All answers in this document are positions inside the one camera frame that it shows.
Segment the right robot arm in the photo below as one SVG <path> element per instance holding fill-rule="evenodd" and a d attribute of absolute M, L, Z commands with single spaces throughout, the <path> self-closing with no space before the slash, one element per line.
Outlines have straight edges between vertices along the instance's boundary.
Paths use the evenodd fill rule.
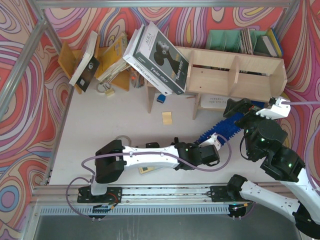
<path fill-rule="evenodd" d="M 272 97 L 265 108 L 247 98 L 238 101 L 230 98 L 223 116 L 228 119 L 236 113 L 243 115 L 234 124 L 243 130 L 240 143 L 245 144 L 244 159 L 252 162 L 262 159 L 261 169 L 287 187 L 295 198 L 264 189 L 238 174 L 231 177 L 226 192 L 233 200 L 252 201 L 283 215 L 300 232 L 319 239 L 320 186 L 312 179 L 307 161 L 284 146 L 288 134 L 277 123 L 289 115 L 293 105 L 283 97 Z"/>

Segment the blue microfiber duster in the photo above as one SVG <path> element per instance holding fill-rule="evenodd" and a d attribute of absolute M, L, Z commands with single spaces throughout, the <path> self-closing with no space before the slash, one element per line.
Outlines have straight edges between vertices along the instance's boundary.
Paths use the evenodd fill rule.
<path fill-rule="evenodd" d="M 250 111 L 257 112 L 267 106 L 267 103 L 265 103 L 265 102 L 253 101 L 253 100 L 251 100 L 251 102 L 253 104 L 253 108 L 251 108 Z M 243 116 L 244 116 L 244 114 L 236 113 L 232 117 L 229 117 L 229 118 L 224 117 L 223 120 L 219 121 L 211 129 L 207 130 L 202 135 L 200 135 L 198 140 L 196 140 L 195 142 L 198 142 L 199 144 L 201 144 L 202 142 L 207 140 L 212 134 L 217 133 L 218 141 L 221 143 L 221 145 L 224 145 L 227 141 L 229 141 L 237 133 L 239 133 L 241 130 L 243 130 L 240 127 L 237 127 L 235 125 L 235 121 L 239 120 Z M 250 136 L 255 131 L 255 129 L 243 130 L 244 136 L 245 137 Z"/>

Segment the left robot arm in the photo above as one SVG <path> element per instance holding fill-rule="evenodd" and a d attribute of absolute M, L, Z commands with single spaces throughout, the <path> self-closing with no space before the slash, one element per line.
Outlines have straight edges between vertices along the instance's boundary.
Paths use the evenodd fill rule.
<path fill-rule="evenodd" d="M 212 135 L 203 143 L 174 142 L 160 148 L 152 142 L 145 148 L 122 145 L 116 139 L 99 149 L 96 153 L 95 177 L 90 187 L 93 196 L 107 193 L 110 183 L 117 181 L 121 174 L 132 168 L 159 167 L 174 170 L 194 170 L 200 165 L 213 167 L 220 162 L 218 150 L 221 148 L 217 135 Z"/>

